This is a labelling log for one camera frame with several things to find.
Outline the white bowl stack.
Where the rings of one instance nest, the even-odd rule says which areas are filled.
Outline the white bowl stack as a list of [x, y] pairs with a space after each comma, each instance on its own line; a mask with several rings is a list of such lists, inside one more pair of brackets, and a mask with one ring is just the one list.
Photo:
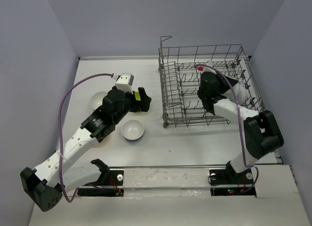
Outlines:
[[102, 105], [103, 98], [107, 95], [107, 92], [97, 92], [95, 93], [90, 100], [90, 106], [93, 110], [96, 110], [99, 106]]

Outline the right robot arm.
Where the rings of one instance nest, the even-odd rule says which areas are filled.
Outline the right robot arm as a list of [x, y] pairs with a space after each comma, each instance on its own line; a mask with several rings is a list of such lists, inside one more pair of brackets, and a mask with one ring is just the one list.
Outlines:
[[197, 95], [204, 109], [238, 125], [242, 151], [226, 164], [214, 170], [212, 185], [234, 184], [258, 160], [284, 145], [284, 139], [271, 111], [254, 111], [239, 104], [234, 88], [238, 81], [219, 73], [203, 72]]

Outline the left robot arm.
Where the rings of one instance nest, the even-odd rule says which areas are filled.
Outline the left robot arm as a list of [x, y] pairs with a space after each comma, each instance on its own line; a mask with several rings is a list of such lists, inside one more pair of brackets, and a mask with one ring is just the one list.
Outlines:
[[124, 92], [113, 87], [102, 100], [102, 105], [85, 119], [74, 135], [47, 160], [20, 173], [25, 193], [43, 212], [51, 210], [65, 196], [87, 183], [104, 184], [109, 176], [109, 167], [100, 159], [94, 159], [75, 174], [64, 176], [66, 171], [89, 149], [111, 134], [128, 112], [147, 112], [152, 99], [145, 89]]

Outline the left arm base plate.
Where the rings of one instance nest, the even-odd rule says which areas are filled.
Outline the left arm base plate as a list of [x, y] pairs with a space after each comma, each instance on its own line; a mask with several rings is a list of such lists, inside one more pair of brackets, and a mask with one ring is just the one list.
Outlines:
[[79, 197], [123, 197], [124, 169], [110, 169], [104, 181], [86, 184], [78, 189]]

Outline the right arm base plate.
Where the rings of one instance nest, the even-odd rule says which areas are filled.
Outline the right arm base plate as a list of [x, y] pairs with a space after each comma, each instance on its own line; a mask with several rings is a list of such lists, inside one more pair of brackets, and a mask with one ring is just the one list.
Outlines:
[[254, 184], [254, 177], [250, 169], [235, 177], [225, 176], [224, 169], [211, 169], [207, 180], [211, 186], [211, 196], [256, 196], [255, 187], [247, 191]]

